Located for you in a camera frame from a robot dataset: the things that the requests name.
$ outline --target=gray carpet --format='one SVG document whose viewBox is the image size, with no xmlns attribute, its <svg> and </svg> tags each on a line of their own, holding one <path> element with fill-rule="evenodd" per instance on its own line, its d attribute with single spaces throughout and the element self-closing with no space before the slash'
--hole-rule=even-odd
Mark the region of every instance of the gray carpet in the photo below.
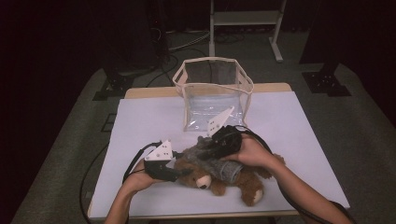
<svg viewBox="0 0 396 224">
<path fill-rule="evenodd" d="M 396 131 L 365 91 L 359 78 L 339 65 L 335 74 L 351 93 L 329 97 L 311 93 L 302 72 L 318 71 L 321 64 L 298 64 L 307 33 L 281 33 L 279 49 L 284 58 L 277 63 L 268 43 L 269 34 L 245 35 L 242 41 L 217 44 L 217 56 L 235 58 L 256 83 L 287 82 L 296 92 L 305 114 L 330 162 L 349 203 L 350 214 L 360 224 L 394 223 L 396 220 Z M 172 47 L 189 42 L 197 35 L 171 34 Z M 208 52 L 207 43 L 173 53 L 177 66 L 189 58 L 203 57 L 194 49 Z M 163 65 L 170 70 L 175 58 Z M 145 87 L 162 70 L 138 77 L 133 87 Z M 120 97 L 93 101 L 106 83 L 103 70 L 92 75 L 60 131 L 34 184 L 21 204 L 13 223 L 86 223 L 79 207 L 81 181 L 82 205 L 87 211 L 106 150 L 99 154 L 110 137 L 112 114 Z M 150 86 L 169 86 L 162 76 Z M 213 220 L 162 220 L 160 223 L 211 223 Z M 134 223 L 148 223 L 137 220 Z M 266 223 L 264 217 L 219 219 L 216 223 Z M 277 217 L 276 223 L 303 223 L 299 217 Z"/>
</svg>

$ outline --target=stuffed animal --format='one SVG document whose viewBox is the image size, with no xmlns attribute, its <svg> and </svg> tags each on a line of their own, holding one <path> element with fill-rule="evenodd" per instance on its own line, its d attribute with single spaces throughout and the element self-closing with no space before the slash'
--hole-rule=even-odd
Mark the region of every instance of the stuffed animal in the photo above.
<svg viewBox="0 0 396 224">
<path fill-rule="evenodd" d="M 178 181 L 188 187 L 211 189 L 214 195 L 222 196 L 227 186 L 241 189 L 241 199 L 247 206 L 256 204 L 263 195 L 264 186 L 259 176 L 270 178 L 272 175 L 261 167 L 244 166 L 237 161 L 221 161 L 209 159 L 202 161 L 197 158 L 201 153 L 204 138 L 198 138 L 198 144 L 183 151 L 183 156 L 176 160 L 175 169 L 191 169 L 189 175 L 181 176 Z M 279 155 L 275 156 L 284 162 Z"/>
</svg>

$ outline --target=white shelf frame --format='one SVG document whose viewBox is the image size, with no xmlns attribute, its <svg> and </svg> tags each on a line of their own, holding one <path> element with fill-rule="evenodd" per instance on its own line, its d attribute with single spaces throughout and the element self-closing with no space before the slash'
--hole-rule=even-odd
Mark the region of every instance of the white shelf frame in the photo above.
<svg viewBox="0 0 396 224">
<path fill-rule="evenodd" d="M 214 1 L 210 1 L 210 40 L 209 56 L 215 57 L 215 26 L 221 25 L 263 25 L 274 24 L 274 35 L 269 37 L 270 45 L 276 57 L 276 61 L 283 62 L 279 47 L 277 46 L 277 37 L 279 35 L 280 25 L 282 23 L 287 0 L 282 0 L 279 10 L 269 11 L 230 11 L 215 12 Z"/>
</svg>

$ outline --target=clear plastic bag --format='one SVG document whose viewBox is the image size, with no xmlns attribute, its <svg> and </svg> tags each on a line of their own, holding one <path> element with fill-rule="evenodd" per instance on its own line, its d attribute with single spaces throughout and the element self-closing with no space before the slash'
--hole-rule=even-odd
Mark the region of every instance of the clear plastic bag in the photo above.
<svg viewBox="0 0 396 224">
<path fill-rule="evenodd" d="M 230 106 L 226 125 L 244 125 L 253 82 L 235 59 L 186 60 L 173 77 L 185 101 L 184 131 L 204 132 L 207 122 Z"/>
</svg>

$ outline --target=table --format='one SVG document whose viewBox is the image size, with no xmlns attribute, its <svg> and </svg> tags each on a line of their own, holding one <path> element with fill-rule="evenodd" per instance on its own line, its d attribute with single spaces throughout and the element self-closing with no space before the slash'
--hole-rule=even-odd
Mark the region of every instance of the table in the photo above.
<svg viewBox="0 0 396 224">
<path fill-rule="evenodd" d="M 106 216 L 120 187 L 123 173 L 141 147 L 168 138 L 172 140 L 173 150 L 176 151 L 196 143 L 200 133 L 182 132 L 183 113 L 183 100 L 174 88 L 130 89 L 126 92 L 125 100 L 120 101 L 110 145 L 92 197 L 88 214 L 90 218 Z M 285 157 L 294 173 L 328 199 L 349 207 L 304 111 L 288 84 L 255 84 L 247 112 L 247 124 L 267 141 L 274 152 Z M 263 180 L 263 184 L 263 199 L 253 207 L 246 207 L 238 201 L 240 193 L 236 187 L 229 187 L 226 195 L 215 197 L 210 190 L 190 189 L 172 182 L 161 183 L 134 196 L 130 216 L 164 219 L 297 215 L 280 194 L 273 178 Z"/>
</svg>

